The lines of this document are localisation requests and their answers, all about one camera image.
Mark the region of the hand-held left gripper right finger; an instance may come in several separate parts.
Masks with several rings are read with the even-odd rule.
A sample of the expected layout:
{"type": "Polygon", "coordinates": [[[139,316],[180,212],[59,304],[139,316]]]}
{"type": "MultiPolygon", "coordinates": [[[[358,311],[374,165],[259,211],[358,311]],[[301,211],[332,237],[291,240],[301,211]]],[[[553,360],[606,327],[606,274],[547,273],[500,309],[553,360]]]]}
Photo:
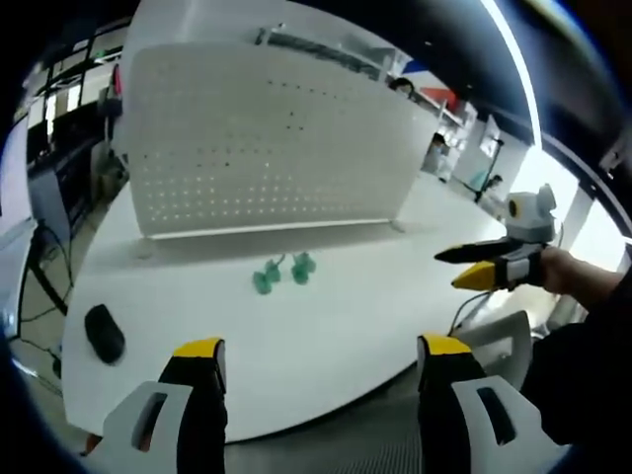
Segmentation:
{"type": "Polygon", "coordinates": [[[539,411],[500,376],[488,376],[457,339],[418,338],[424,473],[547,473],[553,441],[539,411]]]}

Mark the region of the person's right hand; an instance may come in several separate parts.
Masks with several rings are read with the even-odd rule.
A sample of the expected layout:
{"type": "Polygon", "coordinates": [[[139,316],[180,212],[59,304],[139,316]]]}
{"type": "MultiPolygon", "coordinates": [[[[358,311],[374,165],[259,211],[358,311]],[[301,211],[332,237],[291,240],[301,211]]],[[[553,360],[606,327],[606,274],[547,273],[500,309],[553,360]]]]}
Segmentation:
{"type": "Polygon", "coordinates": [[[576,259],[568,251],[547,247],[541,253],[542,286],[549,292],[600,299],[623,279],[623,274],[604,270],[576,259]]]}

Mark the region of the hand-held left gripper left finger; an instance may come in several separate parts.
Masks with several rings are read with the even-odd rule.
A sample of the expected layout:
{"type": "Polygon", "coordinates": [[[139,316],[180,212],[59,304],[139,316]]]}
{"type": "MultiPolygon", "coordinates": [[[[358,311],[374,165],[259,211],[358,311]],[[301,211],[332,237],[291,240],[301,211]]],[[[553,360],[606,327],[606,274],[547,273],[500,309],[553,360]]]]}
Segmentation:
{"type": "Polygon", "coordinates": [[[228,422],[225,343],[177,348],[156,381],[141,383],[106,417],[103,473],[223,473],[228,422]]]}

